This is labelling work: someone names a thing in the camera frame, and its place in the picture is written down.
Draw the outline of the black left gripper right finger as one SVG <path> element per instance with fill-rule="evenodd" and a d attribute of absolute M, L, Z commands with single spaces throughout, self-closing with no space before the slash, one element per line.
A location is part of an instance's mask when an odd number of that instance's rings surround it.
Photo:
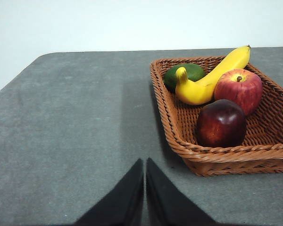
<path fill-rule="evenodd" d="M 151 159 L 146 163 L 150 210 L 161 226 L 217 226 L 218 223 L 188 199 Z"/>

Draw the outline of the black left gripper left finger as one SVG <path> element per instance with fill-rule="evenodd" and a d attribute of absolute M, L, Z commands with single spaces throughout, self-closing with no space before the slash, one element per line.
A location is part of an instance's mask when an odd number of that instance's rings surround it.
<path fill-rule="evenodd" d="M 139 226 L 144 193 L 143 161 L 138 159 L 115 187 L 83 214 L 76 226 Z"/>

